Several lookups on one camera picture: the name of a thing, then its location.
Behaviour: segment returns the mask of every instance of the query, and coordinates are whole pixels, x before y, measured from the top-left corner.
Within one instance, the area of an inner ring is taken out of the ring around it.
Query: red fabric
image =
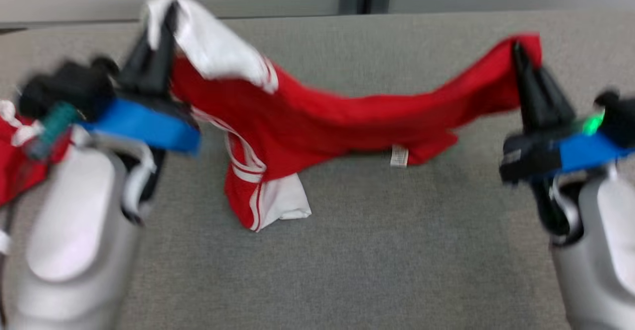
[[[261,180],[253,185],[236,178],[232,165],[228,172],[225,192],[249,227],[254,221],[250,198],[266,181],[351,151],[379,151],[393,144],[408,148],[408,165],[424,163],[456,143],[452,129],[482,115],[517,108],[511,59],[517,40],[539,66],[538,36],[513,36],[430,93],[350,99],[304,86],[278,66],[278,89],[267,93],[242,79],[206,80],[185,58],[176,60],[173,93],[222,120],[266,165]]]
[[[25,125],[30,124],[27,120],[22,120],[22,122]],[[27,157],[22,149],[11,145],[11,138],[15,131],[16,128],[0,119],[0,206],[16,197],[14,188],[15,183],[18,182],[18,172],[27,163]],[[68,136],[59,142],[52,155],[52,162],[59,163],[62,160],[69,142]],[[24,185],[20,188],[20,192],[24,192],[44,180],[46,168],[45,164],[34,164]]]

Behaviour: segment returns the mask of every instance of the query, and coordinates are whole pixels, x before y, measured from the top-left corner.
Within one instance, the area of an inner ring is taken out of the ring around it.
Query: gray tabletop
[[[343,95],[430,90],[499,39],[542,35],[544,60],[590,111],[605,85],[635,86],[635,15],[456,13],[231,20],[297,79]],[[97,53],[121,60],[135,25],[0,36],[0,97],[35,70]],[[198,158],[172,156],[159,185],[122,329],[562,329],[547,237],[528,189],[501,185],[498,162],[519,113],[480,119],[426,165],[387,153],[300,173],[313,215],[256,234],[223,194],[222,134],[204,126]],[[624,165],[635,176],[632,165]],[[5,282],[14,296],[30,224],[47,186],[21,205]]]

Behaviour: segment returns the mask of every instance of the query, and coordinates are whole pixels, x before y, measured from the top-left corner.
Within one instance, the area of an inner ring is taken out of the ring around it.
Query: green light
[[[582,132],[586,135],[595,134],[599,126],[602,125],[603,120],[604,112],[589,117],[587,120],[584,121],[584,125],[582,125]]]

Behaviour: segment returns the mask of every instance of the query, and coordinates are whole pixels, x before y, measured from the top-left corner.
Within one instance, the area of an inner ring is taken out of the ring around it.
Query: clothing tag
[[[390,165],[394,167],[406,167],[408,165],[408,149],[403,146],[393,145]]]

